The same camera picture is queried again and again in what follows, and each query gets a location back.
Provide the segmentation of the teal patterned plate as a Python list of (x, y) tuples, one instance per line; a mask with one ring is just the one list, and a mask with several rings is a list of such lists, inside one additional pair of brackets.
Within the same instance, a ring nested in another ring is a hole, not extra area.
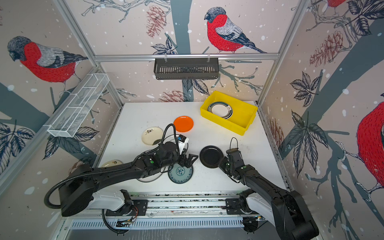
[(175, 184), (185, 184), (188, 182), (194, 173), (194, 168), (182, 167), (179, 164), (175, 164), (173, 168), (168, 171), (169, 179)]

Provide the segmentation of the black round plate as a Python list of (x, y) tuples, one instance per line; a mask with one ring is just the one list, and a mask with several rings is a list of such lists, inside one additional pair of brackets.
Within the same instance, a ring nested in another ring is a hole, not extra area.
[(223, 157), (223, 152), (216, 146), (204, 147), (199, 155), (201, 163), (210, 169), (217, 168)]

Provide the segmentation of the orange plastic plate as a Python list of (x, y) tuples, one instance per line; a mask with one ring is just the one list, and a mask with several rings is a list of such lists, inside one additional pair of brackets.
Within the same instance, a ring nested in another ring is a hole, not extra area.
[(176, 131), (180, 133), (186, 133), (194, 127), (194, 121), (188, 116), (180, 116), (173, 122)]

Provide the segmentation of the white plate green cloud outline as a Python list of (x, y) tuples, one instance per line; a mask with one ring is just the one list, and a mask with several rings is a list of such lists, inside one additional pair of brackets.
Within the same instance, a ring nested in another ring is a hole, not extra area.
[[(174, 135), (166, 136), (164, 139), (164, 142), (175, 142)], [(186, 138), (182, 146), (183, 146), (183, 151), (187, 151), (189, 149), (189, 138)]]

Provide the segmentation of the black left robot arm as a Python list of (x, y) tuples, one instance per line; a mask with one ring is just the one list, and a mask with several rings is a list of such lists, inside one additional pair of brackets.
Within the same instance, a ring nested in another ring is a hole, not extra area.
[(63, 217), (70, 217), (85, 210), (95, 200), (94, 193), (124, 181), (143, 179), (162, 172), (163, 168), (172, 170), (176, 165), (190, 168), (199, 158), (188, 154), (181, 147), (187, 138), (173, 134), (174, 140), (166, 142), (162, 136), (158, 146), (145, 151), (132, 162), (104, 168), (92, 168), (88, 164), (77, 167), (66, 179), (48, 190), (44, 204), (50, 209), (60, 209)]

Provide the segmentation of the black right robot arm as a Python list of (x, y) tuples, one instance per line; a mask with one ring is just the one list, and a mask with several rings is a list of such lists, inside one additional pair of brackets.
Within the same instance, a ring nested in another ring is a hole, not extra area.
[(261, 215), (275, 226), (282, 240), (311, 240), (320, 232), (303, 197), (297, 191), (288, 192), (266, 178), (254, 167), (245, 165), (238, 148), (230, 148), (220, 161), (220, 169), (235, 183), (248, 187), (237, 199), (226, 199), (229, 215), (245, 214), (244, 229), (253, 233), (258, 228), (253, 213)]

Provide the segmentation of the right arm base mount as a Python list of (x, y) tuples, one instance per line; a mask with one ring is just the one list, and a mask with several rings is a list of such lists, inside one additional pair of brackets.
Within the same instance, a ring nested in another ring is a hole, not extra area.
[(247, 197), (255, 193), (252, 189), (245, 190), (238, 194), (238, 198), (225, 199), (226, 205), (224, 209), (228, 215), (256, 215), (255, 211), (252, 211), (247, 203)]

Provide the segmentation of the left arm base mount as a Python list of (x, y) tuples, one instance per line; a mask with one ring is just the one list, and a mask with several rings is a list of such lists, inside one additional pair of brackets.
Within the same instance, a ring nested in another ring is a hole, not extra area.
[(120, 208), (113, 210), (105, 210), (105, 215), (108, 217), (137, 217), (145, 216), (148, 208), (148, 200), (132, 200), (130, 194), (126, 190), (120, 190), (120, 200), (124, 201), (124, 204)]

